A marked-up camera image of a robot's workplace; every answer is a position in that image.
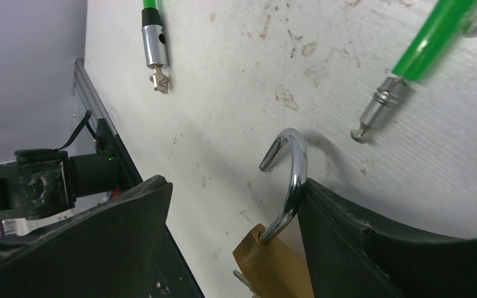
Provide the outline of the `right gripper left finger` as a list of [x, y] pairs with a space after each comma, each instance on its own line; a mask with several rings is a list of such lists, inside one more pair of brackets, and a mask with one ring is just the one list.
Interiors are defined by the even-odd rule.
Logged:
[[0, 237], [0, 297], [150, 297], [172, 190], [156, 175], [65, 220]]

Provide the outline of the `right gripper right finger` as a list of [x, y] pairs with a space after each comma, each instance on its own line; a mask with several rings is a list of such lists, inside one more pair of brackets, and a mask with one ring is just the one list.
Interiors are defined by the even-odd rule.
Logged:
[[298, 212], [316, 297], [477, 297], [477, 238], [399, 223], [313, 179]]

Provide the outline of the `brass padlock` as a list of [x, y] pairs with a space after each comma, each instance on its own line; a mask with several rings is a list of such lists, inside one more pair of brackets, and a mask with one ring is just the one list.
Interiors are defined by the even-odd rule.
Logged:
[[307, 264], [278, 235], [291, 223], [305, 197], [307, 147], [294, 128], [282, 130], [274, 139], [259, 169], [268, 172], [285, 146], [290, 149], [291, 171], [284, 204], [265, 227], [254, 226], [233, 251], [238, 269], [260, 297], [313, 297]]

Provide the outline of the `green cable lock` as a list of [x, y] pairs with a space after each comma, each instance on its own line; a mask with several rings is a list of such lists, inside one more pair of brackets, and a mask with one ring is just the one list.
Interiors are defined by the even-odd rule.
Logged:
[[[358, 129], [351, 137], [358, 143], [370, 140], [375, 130], [385, 123], [388, 115], [408, 93], [408, 83], [420, 81], [436, 65], [458, 33], [465, 28], [466, 19], [477, 8], [477, 1], [438, 1], [417, 35], [386, 78], [376, 89], [371, 102], [361, 115]], [[163, 69], [169, 65], [163, 22], [156, 1], [144, 1], [142, 37], [147, 67]]]

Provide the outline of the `cable lock keys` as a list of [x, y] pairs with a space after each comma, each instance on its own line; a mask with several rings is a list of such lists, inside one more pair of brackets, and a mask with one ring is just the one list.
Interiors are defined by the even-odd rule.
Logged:
[[164, 74], [161, 66], [154, 66], [153, 70], [154, 72], [150, 76], [150, 81], [153, 83], [154, 91], [167, 94], [169, 90], [169, 78]]

